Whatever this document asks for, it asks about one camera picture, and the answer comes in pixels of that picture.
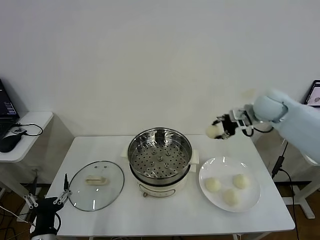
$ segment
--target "stainless steel steamer basket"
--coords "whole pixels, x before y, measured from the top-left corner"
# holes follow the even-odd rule
[[[164,187],[181,180],[189,171],[192,147],[176,130],[156,127],[138,134],[128,148],[132,173],[151,186]]]

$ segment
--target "glass lid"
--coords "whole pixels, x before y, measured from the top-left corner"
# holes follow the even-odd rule
[[[96,161],[78,171],[69,189],[71,204],[82,211],[93,212],[110,205],[122,191],[125,176],[110,161]]]

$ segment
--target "white table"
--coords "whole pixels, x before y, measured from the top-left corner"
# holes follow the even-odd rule
[[[64,174],[69,181],[85,165],[95,161],[117,163],[125,176],[119,197],[108,207],[95,212],[76,209],[68,201],[59,211],[64,237],[90,236],[184,236],[263,233],[292,230],[295,224],[274,182],[250,138],[236,134],[217,141],[205,135],[187,135],[199,151],[200,165],[213,156],[225,154],[241,159],[261,184],[259,203],[247,212],[227,212],[213,205],[203,195],[197,173],[189,173],[187,184],[167,198],[142,196],[128,160],[120,157],[132,136],[76,137],[53,180],[47,197],[57,197],[63,190]]]
[[[20,113],[20,120],[18,123],[21,124],[37,124],[42,129],[45,129],[50,120],[53,117],[51,111],[29,111]],[[40,129],[36,126],[22,126],[22,128],[27,130],[28,134],[38,134]],[[9,132],[7,136],[14,135],[14,133]],[[22,139],[15,148],[10,152],[0,152],[0,164],[1,163],[17,163],[20,162],[28,153],[30,148],[33,146],[35,141],[39,136],[22,136]],[[16,181],[15,177],[10,175],[4,167],[0,169],[0,182],[10,188],[19,196],[23,197],[28,193],[28,190],[21,186],[21,184]],[[0,196],[4,193],[3,188],[0,192]]]

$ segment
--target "white side table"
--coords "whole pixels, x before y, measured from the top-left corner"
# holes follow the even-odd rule
[[[37,124],[43,130],[46,128],[48,123],[53,117],[51,111],[29,111],[24,113],[19,113],[21,116],[18,123],[21,124]],[[40,129],[38,127],[29,127],[28,133],[38,134]],[[30,148],[34,145],[35,141],[39,136],[23,136],[21,141],[15,146],[15,148],[10,152],[0,152],[0,182],[18,194],[23,198],[24,195],[28,194],[28,190],[21,186],[21,184],[16,181],[15,177],[10,175],[4,167],[1,166],[1,163],[17,163],[20,162],[28,153]]]

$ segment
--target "round plate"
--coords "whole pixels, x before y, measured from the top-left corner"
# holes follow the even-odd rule
[[[233,184],[233,176],[245,174],[250,185],[246,189],[239,189]],[[218,192],[209,192],[205,186],[207,178],[217,178],[221,182],[221,189]],[[214,157],[206,161],[199,172],[199,184],[204,195],[217,207],[229,212],[245,212],[256,205],[261,196],[260,184],[251,173],[250,169],[242,162],[228,157]],[[229,206],[223,200],[223,192],[227,189],[235,189],[239,195],[240,203]]]

